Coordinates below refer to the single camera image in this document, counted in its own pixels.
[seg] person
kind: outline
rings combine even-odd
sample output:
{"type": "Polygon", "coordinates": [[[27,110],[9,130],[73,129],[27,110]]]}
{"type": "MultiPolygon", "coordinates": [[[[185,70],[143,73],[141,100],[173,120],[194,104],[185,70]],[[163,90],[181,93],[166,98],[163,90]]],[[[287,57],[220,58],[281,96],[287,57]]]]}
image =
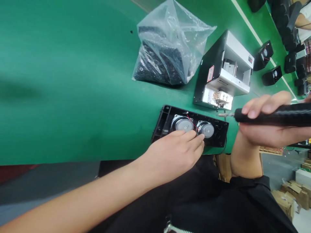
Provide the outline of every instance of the person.
{"type": "Polygon", "coordinates": [[[310,1],[301,1],[303,4],[303,8],[300,10],[300,14],[298,15],[295,26],[298,28],[298,34],[301,42],[304,42],[311,36],[311,4],[310,1]]]}
{"type": "MultiPolygon", "coordinates": [[[[291,94],[281,91],[250,100],[242,112],[256,118],[290,102],[291,94]]],[[[201,156],[204,136],[174,131],[128,165],[44,203],[0,232],[297,232],[271,195],[259,146],[279,148],[310,137],[311,127],[240,123],[232,178],[225,183],[212,156],[201,156]]]]}

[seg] plastic bag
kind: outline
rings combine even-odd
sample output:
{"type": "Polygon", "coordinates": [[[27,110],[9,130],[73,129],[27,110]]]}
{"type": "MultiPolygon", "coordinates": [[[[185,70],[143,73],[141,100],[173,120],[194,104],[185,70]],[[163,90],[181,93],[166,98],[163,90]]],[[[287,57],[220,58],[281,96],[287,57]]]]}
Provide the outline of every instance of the plastic bag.
{"type": "Polygon", "coordinates": [[[206,25],[175,0],[167,0],[138,25],[142,42],[133,79],[170,85],[187,84],[203,57],[206,25]]]}

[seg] white machine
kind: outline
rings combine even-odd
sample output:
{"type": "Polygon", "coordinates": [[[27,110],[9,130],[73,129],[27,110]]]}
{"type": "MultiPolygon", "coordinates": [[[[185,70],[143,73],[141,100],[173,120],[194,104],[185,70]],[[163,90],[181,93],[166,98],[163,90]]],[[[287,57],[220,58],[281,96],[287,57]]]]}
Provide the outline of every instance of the white machine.
{"type": "Polygon", "coordinates": [[[248,94],[254,57],[226,30],[203,56],[193,103],[231,110],[233,97],[248,94]]]}

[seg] zipper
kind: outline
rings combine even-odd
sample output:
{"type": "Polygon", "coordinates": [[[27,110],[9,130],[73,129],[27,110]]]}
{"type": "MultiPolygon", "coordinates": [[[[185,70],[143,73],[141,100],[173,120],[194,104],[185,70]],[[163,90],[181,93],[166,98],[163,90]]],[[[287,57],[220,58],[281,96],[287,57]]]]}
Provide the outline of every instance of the zipper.
{"type": "Polygon", "coordinates": [[[174,231],[176,233],[192,233],[191,231],[185,231],[185,230],[182,230],[182,229],[179,229],[177,227],[174,227],[171,223],[171,221],[169,220],[167,222],[167,226],[166,228],[164,229],[164,232],[163,233],[168,233],[170,231],[174,231]]]}

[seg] black electric screwdriver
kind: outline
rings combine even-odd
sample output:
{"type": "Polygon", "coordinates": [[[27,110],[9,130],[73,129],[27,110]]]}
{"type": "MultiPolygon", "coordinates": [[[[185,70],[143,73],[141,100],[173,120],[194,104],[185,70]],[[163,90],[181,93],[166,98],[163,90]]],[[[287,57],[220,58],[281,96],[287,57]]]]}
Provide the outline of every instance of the black electric screwdriver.
{"type": "Polygon", "coordinates": [[[256,125],[307,127],[311,126],[311,103],[282,105],[271,114],[260,113],[255,119],[250,119],[247,115],[242,114],[241,108],[236,109],[234,113],[224,113],[219,116],[232,116],[237,122],[256,125]]]}

